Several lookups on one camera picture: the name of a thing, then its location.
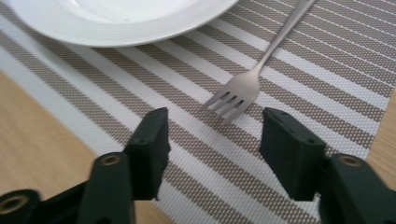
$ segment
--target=black plastic part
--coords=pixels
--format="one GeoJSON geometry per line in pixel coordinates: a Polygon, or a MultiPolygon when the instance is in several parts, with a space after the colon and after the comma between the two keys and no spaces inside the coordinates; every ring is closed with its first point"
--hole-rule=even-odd
{"type": "Polygon", "coordinates": [[[0,197],[0,223],[40,223],[40,197],[31,189],[11,191],[0,197]]]}
{"type": "Polygon", "coordinates": [[[396,223],[396,197],[367,162],[334,154],[329,163],[332,186],[345,223],[396,223]]]}
{"type": "Polygon", "coordinates": [[[320,199],[319,213],[321,224],[344,224],[344,215],[338,204],[327,203],[320,199]]]}
{"type": "Polygon", "coordinates": [[[260,153],[295,201],[312,201],[326,144],[290,114],[266,107],[260,153]]]}
{"type": "Polygon", "coordinates": [[[130,159],[134,199],[157,199],[169,161],[168,110],[147,113],[123,150],[130,159]]]}
{"type": "Polygon", "coordinates": [[[76,223],[78,208],[86,182],[74,186],[42,202],[40,214],[45,215],[46,224],[76,223]]]}
{"type": "Polygon", "coordinates": [[[79,207],[78,224],[134,223],[129,161],[122,152],[95,160],[79,207]]]}

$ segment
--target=table surface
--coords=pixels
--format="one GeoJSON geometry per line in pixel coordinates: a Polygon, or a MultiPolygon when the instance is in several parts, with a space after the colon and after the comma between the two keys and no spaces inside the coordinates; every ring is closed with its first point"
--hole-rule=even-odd
{"type": "Polygon", "coordinates": [[[0,0],[0,194],[29,188],[48,199],[75,186],[164,106],[170,161],[161,200],[136,202],[138,223],[318,223],[318,199],[290,200],[257,150],[265,107],[292,114],[329,154],[366,159],[396,189],[392,1],[318,0],[244,114],[221,126],[199,109],[254,66],[297,2],[241,0],[184,35],[97,49],[39,34],[0,0]]]}

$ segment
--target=fork handle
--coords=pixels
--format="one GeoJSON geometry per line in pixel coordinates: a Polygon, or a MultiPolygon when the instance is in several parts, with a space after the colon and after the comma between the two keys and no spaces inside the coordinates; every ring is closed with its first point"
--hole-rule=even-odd
{"type": "Polygon", "coordinates": [[[276,50],[277,46],[283,41],[283,39],[290,33],[290,31],[294,28],[294,26],[299,22],[299,20],[303,17],[305,12],[311,8],[317,0],[300,0],[289,16],[288,20],[279,30],[277,36],[272,40],[270,46],[267,51],[265,51],[262,59],[257,63],[254,67],[254,70],[260,71],[262,67],[267,62],[272,53],[276,50]]]}

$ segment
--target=wooden table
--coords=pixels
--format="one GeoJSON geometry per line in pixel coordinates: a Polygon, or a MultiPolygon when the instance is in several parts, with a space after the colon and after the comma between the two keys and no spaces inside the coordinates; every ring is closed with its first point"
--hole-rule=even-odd
{"type": "MultiPolygon", "coordinates": [[[[96,155],[24,90],[0,74],[0,194],[37,189],[48,199],[85,181],[96,155]]],[[[396,189],[396,94],[367,161],[396,189]]],[[[136,202],[137,223],[172,223],[150,202],[136,202]]]]}

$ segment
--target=gray stripe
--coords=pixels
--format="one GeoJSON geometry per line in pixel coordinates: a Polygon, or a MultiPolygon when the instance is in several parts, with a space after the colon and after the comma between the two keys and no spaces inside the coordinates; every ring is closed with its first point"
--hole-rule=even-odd
{"type": "MultiPolygon", "coordinates": [[[[262,26],[262,21],[264,20],[262,17],[259,17],[257,15],[253,15],[251,12],[246,11],[242,8],[234,8],[232,10],[233,13],[238,14],[239,16],[243,17],[249,17],[251,21],[253,21],[255,24],[259,24],[262,26]]],[[[265,38],[267,41],[271,41],[272,37],[274,36],[273,34],[269,33],[268,31],[263,30],[260,27],[255,27],[250,22],[243,21],[240,18],[235,17],[234,15],[230,13],[226,13],[221,17],[223,20],[227,21],[228,23],[237,26],[238,28],[245,30],[246,32],[249,32],[255,36],[259,36],[260,38],[265,38]]],[[[301,42],[301,44],[306,45],[306,46],[315,46],[317,49],[322,49],[325,48],[321,43],[313,40],[313,39],[307,39],[306,37],[301,37],[301,35],[298,35],[296,33],[291,33],[290,38],[298,39],[298,42],[301,42]]],[[[377,92],[378,94],[384,95],[386,97],[390,97],[392,93],[392,87],[389,85],[386,85],[382,82],[376,81],[375,79],[372,79],[367,76],[363,76],[362,74],[345,67],[339,63],[333,62],[317,53],[314,53],[310,50],[301,48],[300,46],[296,45],[295,43],[285,40],[282,44],[282,49],[285,49],[289,52],[292,52],[295,55],[298,55],[314,64],[317,64],[329,71],[334,72],[335,74],[339,75],[340,77],[344,77],[348,80],[351,80],[364,88],[377,92]]]]}
{"type": "MultiPolygon", "coordinates": [[[[293,7],[290,6],[296,6],[297,1],[296,0],[289,0],[287,2],[285,1],[265,1],[265,0],[242,0],[239,1],[237,4],[238,6],[241,7],[247,7],[247,6],[256,6],[260,8],[260,14],[264,14],[266,17],[271,18],[271,20],[281,22],[283,23],[287,19],[287,15],[291,13],[293,10],[293,7]]],[[[271,20],[265,19],[267,23],[265,23],[264,27],[269,28],[270,30],[276,32],[279,29],[279,24],[274,23],[271,20]]]]}
{"type": "MultiPolygon", "coordinates": [[[[328,24],[320,24],[318,27],[321,28],[321,27],[327,27],[327,26],[328,26],[328,24]]],[[[353,40],[353,38],[348,37],[346,39],[349,40],[350,42],[347,42],[343,39],[340,39],[338,37],[337,33],[335,33],[336,36],[329,35],[328,33],[320,31],[320,30],[310,26],[307,23],[300,23],[297,26],[297,30],[299,32],[304,33],[305,35],[312,36],[312,37],[332,46],[333,48],[328,47],[328,46],[326,46],[326,47],[328,47],[329,49],[333,49],[333,50],[330,50],[330,52],[332,53],[331,54],[332,56],[335,54],[339,54],[338,57],[342,57],[341,60],[343,60],[341,62],[348,64],[349,66],[352,66],[354,68],[358,68],[365,74],[371,75],[372,77],[376,77],[382,81],[388,82],[388,84],[393,85],[396,83],[396,81],[395,81],[396,78],[394,76],[390,76],[389,72],[385,71],[385,69],[388,69],[389,71],[392,71],[392,72],[396,70],[395,55],[389,56],[391,59],[393,59],[393,60],[391,60],[390,58],[383,57],[380,54],[377,54],[370,50],[364,49],[358,45],[352,45],[352,43],[360,44],[361,43],[360,38],[353,40]],[[363,64],[367,64],[367,66],[371,67],[372,69],[367,69],[365,67],[361,67],[361,65],[363,65],[363,64]],[[375,67],[375,66],[378,68],[378,69],[375,69],[375,71],[380,72],[380,74],[373,73],[373,70],[374,70],[373,67],[375,67]]],[[[319,51],[321,53],[328,52],[326,49],[318,49],[318,48],[316,48],[316,49],[317,49],[317,51],[319,51]]]]}
{"type": "MultiPolygon", "coordinates": [[[[350,22],[350,23],[353,24],[352,27],[355,28],[357,31],[359,31],[360,29],[363,29],[362,25],[357,24],[356,22],[349,21],[349,20],[347,20],[345,18],[342,18],[340,16],[334,15],[331,12],[325,10],[324,7],[322,7],[321,5],[322,5],[321,1],[317,2],[315,4],[315,6],[309,11],[309,14],[307,14],[304,17],[304,22],[300,22],[297,25],[296,29],[299,30],[299,31],[303,31],[307,35],[314,36],[314,37],[316,37],[316,38],[318,38],[320,40],[325,40],[325,39],[331,37],[328,34],[324,35],[325,33],[323,31],[319,31],[319,30],[314,29],[311,26],[309,26],[309,24],[315,25],[318,28],[323,29],[324,31],[328,31],[328,32],[330,32],[333,35],[342,36],[348,41],[351,41],[351,42],[354,42],[356,44],[362,45],[362,46],[364,46],[364,47],[366,47],[368,49],[372,49],[372,50],[377,51],[377,52],[379,52],[381,54],[388,55],[390,58],[394,58],[394,53],[392,53],[392,50],[389,47],[387,47],[385,45],[378,44],[377,42],[375,42],[373,40],[370,40],[369,38],[364,37],[363,35],[354,34],[351,31],[348,31],[347,29],[344,29],[344,28],[341,28],[340,26],[332,24],[332,23],[336,23],[338,25],[343,25],[345,23],[349,23],[350,22]],[[310,27],[310,30],[306,30],[306,28],[305,28],[305,30],[303,30],[303,27],[306,27],[306,26],[310,27]],[[324,35],[323,37],[325,37],[325,38],[322,39],[321,36],[316,36],[316,35],[320,35],[320,34],[324,35]]],[[[269,9],[267,8],[268,7],[267,4],[260,5],[260,4],[255,3],[255,2],[242,1],[238,6],[246,7],[249,10],[252,10],[252,11],[254,11],[254,12],[256,12],[256,13],[264,16],[264,17],[276,18],[277,22],[283,22],[286,19],[286,17],[284,15],[280,15],[280,14],[278,14],[278,15],[268,15],[267,12],[269,11],[269,9]]],[[[286,13],[290,13],[290,8],[288,8],[287,10],[283,10],[283,7],[284,7],[284,5],[281,5],[281,9],[282,9],[281,11],[284,11],[286,13]]],[[[267,22],[267,23],[273,24],[273,26],[275,26],[274,27],[275,30],[273,30],[273,29],[271,29],[271,30],[274,31],[274,32],[277,32],[276,27],[278,27],[279,24],[276,25],[275,22],[268,21],[266,19],[264,19],[264,21],[267,22]]],[[[376,20],[373,20],[373,19],[370,19],[367,22],[372,23],[375,28],[378,28],[378,26],[383,25],[384,27],[386,27],[386,29],[384,29],[384,31],[389,30],[389,24],[386,24],[384,22],[381,22],[381,21],[376,22],[376,20]]],[[[267,26],[265,26],[265,25],[268,25],[268,24],[264,24],[263,25],[261,23],[258,23],[258,24],[261,25],[262,27],[265,27],[265,28],[267,28],[267,26]]],[[[349,46],[349,44],[344,45],[344,46],[339,47],[339,48],[342,49],[342,48],[345,48],[346,46],[349,46]]],[[[364,55],[364,52],[362,54],[360,54],[360,53],[354,53],[354,54],[355,55],[359,55],[361,57],[361,55],[364,55]]]]}
{"type": "Polygon", "coordinates": [[[329,147],[329,146],[326,147],[326,155],[328,157],[330,157],[331,155],[333,155],[335,153],[339,153],[339,151],[333,147],[329,147]]]}
{"type": "MultiPolygon", "coordinates": [[[[212,62],[214,65],[226,71],[228,70],[228,72],[233,72],[234,74],[246,72],[246,69],[243,68],[242,66],[225,59],[224,57],[222,57],[221,55],[217,54],[216,52],[210,49],[207,49],[203,46],[194,43],[185,36],[178,36],[173,38],[172,40],[176,44],[180,45],[182,48],[187,49],[193,52],[194,54],[199,55],[200,57],[212,62]]],[[[155,57],[155,54],[157,52],[159,52],[159,49],[152,50],[150,52],[150,55],[152,57],[155,57]]],[[[262,84],[262,91],[273,96],[282,103],[291,106],[292,108],[307,115],[311,119],[323,124],[324,126],[334,130],[337,133],[340,133],[344,137],[354,141],[355,143],[365,148],[369,148],[369,146],[371,145],[371,141],[374,139],[374,137],[366,133],[365,131],[345,122],[344,120],[334,116],[333,114],[330,114],[329,112],[315,105],[310,104],[305,99],[300,98],[284,90],[283,88],[266,80],[265,78],[261,78],[261,84],[262,84]]],[[[255,111],[263,110],[263,108],[260,107],[259,105],[256,104],[253,105],[256,108],[259,108],[259,110],[255,110],[255,111]]],[[[247,111],[247,113],[250,116],[254,117],[255,113],[252,113],[251,111],[252,110],[250,109],[247,111]]]]}
{"type": "MultiPolygon", "coordinates": [[[[322,1],[322,2],[331,4],[331,1],[334,1],[335,3],[345,7],[353,8],[355,10],[358,10],[359,12],[364,12],[365,14],[369,14],[383,21],[388,21],[392,24],[396,24],[396,17],[392,17],[390,14],[386,13],[386,12],[390,12],[395,14],[396,6],[393,6],[391,4],[387,4],[381,1],[373,1],[373,0],[360,0],[360,2],[363,2],[364,4],[369,6],[357,3],[355,1],[345,1],[345,0],[330,0],[330,1],[322,1]]],[[[338,7],[335,8],[334,10],[338,11],[341,10],[341,8],[338,7]]],[[[344,15],[349,15],[349,14],[350,14],[349,11],[344,13],[344,15]]],[[[359,17],[359,15],[360,14],[356,15],[356,18],[354,19],[356,19],[357,21],[361,21],[361,17],[359,17]]]]}
{"type": "MultiPolygon", "coordinates": [[[[307,31],[311,29],[310,27],[306,27],[306,26],[304,27],[304,25],[301,25],[298,28],[300,31],[307,31]]],[[[314,36],[319,40],[324,40],[326,41],[326,43],[332,44],[333,46],[338,44],[343,45],[340,47],[340,49],[345,50],[349,48],[351,51],[354,51],[352,52],[353,54],[359,55],[360,58],[366,61],[355,58],[351,55],[348,55],[347,53],[344,53],[339,49],[335,49],[330,46],[324,45],[323,43],[320,43],[320,41],[318,40],[307,38],[305,35],[301,35],[296,32],[290,34],[290,38],[293,41],[298,42],[299,44],[302,44],[304,46],[309,46],[315,51],[323,55],[326,55],[327,57],[330,57],[331,59],[336,60],[337,62],[341,62],[346,67],[351,67],[354,70],[357,70],[359,72],[364,73],[365,75],[368,75],[369,77],[367,78],[371,79],[372,81],[374,81],[375,78],[380,81],[386,82],[389,85],[394,85],[396,83],[396,78],[394,76],[395,74],[393,74],[394,71],[396,71],[395,62],[388,60],[387,58],[382,57],[380,55],[374,55],[372,52],[359,50],[359,48],[357,48],[356,46],[348,46],[348,43],[345,42],[338,41],[338,43],[334,43],[334,39],[330,35],[327,34],[315,35],[313,32],[310,33],[311,36],[314,36]]]]}
{"type": "Polygon", "coordinates": [[[334,21],[362,35],[367,35],[391,45],[389,38],[396,34],[387,20],[380,18],[376,20],[375,18],[378,17],[370,12],[367,13],[368,11],[366,10],[359,10],[353,7],[349,9],[342,5],[344,4],[335,4],[334,1],[319,1],[312,13],[320,16],[323,20],[334,21]]]}
{"type": "Polygon", "coordinates": [[[357,43],[361,46],[364,46],[367,49],[371,49],[376,52],[379,52],[383,55],[390,57],[391,59],[395,59],[393,48],[390,48],[389,46],[384,45],[382,43],[379,43],[378,41],[374,41],[369,36],[358,35],[358,34],[354,33],[357,31],[346,29],[347,26],[344,23],[343,23],[343,26],[346,28],[341,28],[341,27],[337,26],[336,24],[338,24],[338,23],[336,23],[336,24],[334,24],[334,23],[340,19],[335,18],[335,16],[333,14],[330,14],[330,12],[328,12],[326,10],[323,10],[319,7],[314,7],[311,11],[317,15],[320,15],[321,18],[327,17],[328,20],[330,20],[331,22],[329,22],[328,20],[326,20],[326,21],[318,20],[317,18],[308,15],[304,19],[307,23],[312,24],[317,27],[320,27],[321,29],[323,29],[329,33],[340,36],[340,37],[347,39],[353,43],[357,43]]]}
{"type": "Polygon", "coordinates": [[[200,204],[204,210],[221,223],[251,223],[241,214],[234,212],[231,206],[224,201],[214,200],[217,198],[214,193],[204,188],[198,181],[184,173],[173,163],[168,164],[163,177],[180,191],[193,192],[196,203],[200,204]]]}
{"type": "MultiPolygon", "coordinates": [[[[71,86],[61,77],[59,77],[49,67],[40,62],[34,55],[30,54],[28,51],[21,48],[16,42],[9,39],[6,35],[3,34],[3,32],[0,32],[0,43],[5,48],[5,50],[7,50],[23,64],[25,64],[30,70],[37,74],[38,77],[42,78],[49,86],[59,92],[62,97],[64,97],[67,101],[73,104],[87,117],[89,117],[92,122],[100,126],[110,136],[114,137],[120,144],[126,144],[130,135],[132,134],[131,131],[128,130],[128,128],[126,128],[109,114],[107,114],[106,111],[100,108],[97,104],[93,103],[82,92],[71,86]]],[[[75,56],[77,55],[69,54],[70,52],[64,51],[62,50],[62,48],[56,49],[56,47],[60,46],[59,43],[48,40],[48,44],[49,45],[47,47],[58,53],[59,56],[63,56],[69,59],[67,61],[77,62],[77,64],[73,65],[76,66],[79,71],[81,71],[82,69],[81,72],[83,72],[84,75],[97,76],[102,84],[116,87],[117,84],[115,84],[114,81],[111,81],[111,79],[108,79],[108,77],[106,77],[105,75],[100,74],[98,70],[91,67],[89,64],[84,63],[82,59],[76,60],[75,56]]],[[[147,113],[151,109],[153,108],[148,106],[148,110],[144,113],[147,113]]],[[[248,223],[248,220],[245,217],[233,210],[231,206],[226,204],[222,199],[220,199],[213,193],[210,193],[208,189],[200,185],[197,181],[193,180],[190,177],[185,178],[188,175],[180,169],[175,169],[176,166],[171,161],[169,162],[169,167],[171,167],[171,170],[167,169],[165,172],[165,176],[169,176],[168,173],[173,171],[175,173],[170,174],[170,176],[181,176],[182,178],[182,180],[174,178],[167,179],[169,183],[177,187],[180,192],[182,192],[192,201],[197,203],[200,207],[204,208],[204,210],[206,210],[208,214],[214,217],[219,217],[219,221],[227,221],[229,217],[232,217],[236,218],[236,220],[239,220],[241,223],[248,223]],[[179,182],[183,183],[184,188],[180,187],[180,185],[178,184],[179,182]],[[219,210],[207,206],[208,202],[210,202],[210,204],[217,205],[217,208],[219,210]]]]}
{"type": "MultiPolygon", "coordinates": [[[[242,42],[241,40],[227,35],[222,31],[212,27],[212,26],[204,26],[199,29],[200,32],[205,35],[211,36],[212,38],[217,39],[219,42],[228,45],[229,47],[236,49],[240,52],[243,52],[247,56],[254,58],[256,60],[262,57],[262,51],[259,49],[255,49],[250,45],[242,42]]],[[[344,91],[341,91],[334,86],[317,79],[315,77],[309,76],[307,73],[292,67],[291,65],[280,61],[277,58],[272,58],[271,63],[269,64],[271,68],[276,71],[304,84],[305,86],[322,93],[323,95],[328,96],[334,101],[345,105],[361,114],[366,116],[369,119],[373,119],[375,121],[380,121],[382,119],[382,115],[384,113],[383,110],[370,105],[355,96],[352,96],[344,91]]]]}

